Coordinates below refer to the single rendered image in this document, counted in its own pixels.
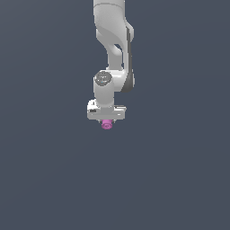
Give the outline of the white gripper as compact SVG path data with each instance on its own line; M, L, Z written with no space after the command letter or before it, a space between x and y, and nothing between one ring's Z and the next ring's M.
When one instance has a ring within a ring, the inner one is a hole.
M112 105L109 108L102 108L93 99L87 104L87 118L98 120L99 123L102 123L103 119L112 119L112 123L115 124L117 119L125 119L126 109L123 105Z

